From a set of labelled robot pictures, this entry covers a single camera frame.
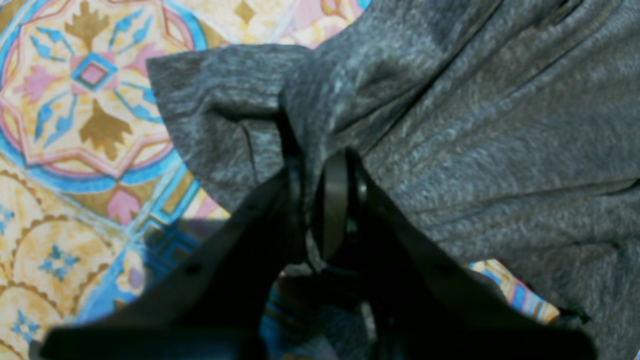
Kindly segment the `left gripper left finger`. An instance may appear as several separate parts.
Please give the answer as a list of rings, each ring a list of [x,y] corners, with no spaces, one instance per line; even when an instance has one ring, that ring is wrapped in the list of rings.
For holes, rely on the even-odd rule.
[[[306,257],[300,147],[275,120],[283,168],[164,280],[109,316],[52,328],[42,360],[267,360],[259,327],[272,284]]]

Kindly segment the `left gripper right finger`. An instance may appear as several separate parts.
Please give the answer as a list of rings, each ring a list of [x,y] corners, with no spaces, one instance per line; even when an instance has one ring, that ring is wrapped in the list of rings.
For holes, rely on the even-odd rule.
[[[483,287],[414,228],[346,149],[324,165],[313,237],[356,272],[375,322],[373,360],[595,360],[578,330],[542,325]]]

